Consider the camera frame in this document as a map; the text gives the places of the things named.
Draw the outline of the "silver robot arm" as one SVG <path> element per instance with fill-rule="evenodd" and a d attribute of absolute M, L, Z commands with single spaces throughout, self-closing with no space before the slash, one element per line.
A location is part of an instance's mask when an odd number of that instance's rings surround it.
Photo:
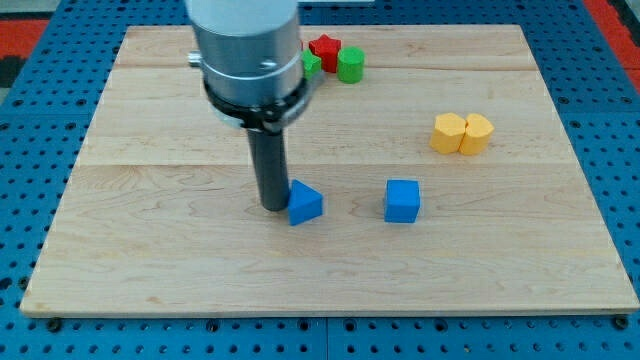
<path fill-rule="evenodd" d="M 204 88 L 219 118 L 279 133 L 312 89 L 301 59 L 296 0 L 186 0 Z"/>

